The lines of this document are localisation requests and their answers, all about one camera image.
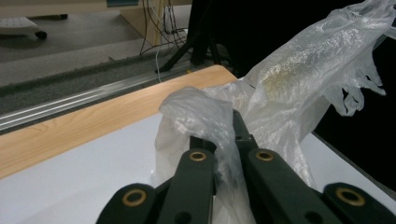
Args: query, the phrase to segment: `cable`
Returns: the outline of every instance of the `cable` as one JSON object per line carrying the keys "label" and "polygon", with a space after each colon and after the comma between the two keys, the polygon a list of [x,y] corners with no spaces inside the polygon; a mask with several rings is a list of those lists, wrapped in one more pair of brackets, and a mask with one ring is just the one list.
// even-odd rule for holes
{"label": "cable", "polygon": [[161,75],[160,75],[160,66],[158,65],[158,53],[161,50],[161,46],[162,46],[162,40],[160,40],[160,48],[157,50],[157,53],[155,54],[155,64],[157,65],[157,77],[160,82],[162,82],[162,81],[161,81]]}
{"label": "cable", "polygon": [[145,7],[145,1],[143,0],[143,14],[145,14],[145,36],[143,38],[143,44],[142,44],[142,48],[140,49],[139,55],[141,56],[143,47],[145,47],[145,43],[146,43],[146,39],[147,39],[147,35],[148,35],[148,19],[146,17],[146,7]]}
{"label": "cable", "polygon": [[161,34],[161,36],[163,36],[163,38],[164,38],[166,41],[169,42],[169,40],[165,37],[165,35],[164,35],[163,32],[161,31],[160,27],[158,27],[158,25],[156,24],[156,22],[154,21],[154,19],[152,19],[150,10],[148,10],[148,16],[150,17],[150,19],[151,19],[152,23],[154,24],[155,28],[157,28],[159,34]]}

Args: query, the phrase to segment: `crumpled plastic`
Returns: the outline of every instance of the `crumpled plastic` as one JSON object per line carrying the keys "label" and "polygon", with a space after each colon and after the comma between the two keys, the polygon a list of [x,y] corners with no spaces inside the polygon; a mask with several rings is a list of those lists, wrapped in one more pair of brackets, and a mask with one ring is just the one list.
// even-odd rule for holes
{"label": "crumpled plastic", "polygon": [[188,87],[163,101],[156,139],[157,183],[171,177],[190,135],[216,146],[213,223],[255,223],[239,155],[232,110],[238,110],[259,147],[276,151],[311,188],[315,181],[300,149],[329,106],[342,116],[364,107],[361,88],[385,95],[372,52],[382,35],[395,38],[391,0],[366,0],[332,11],[227,85]]}

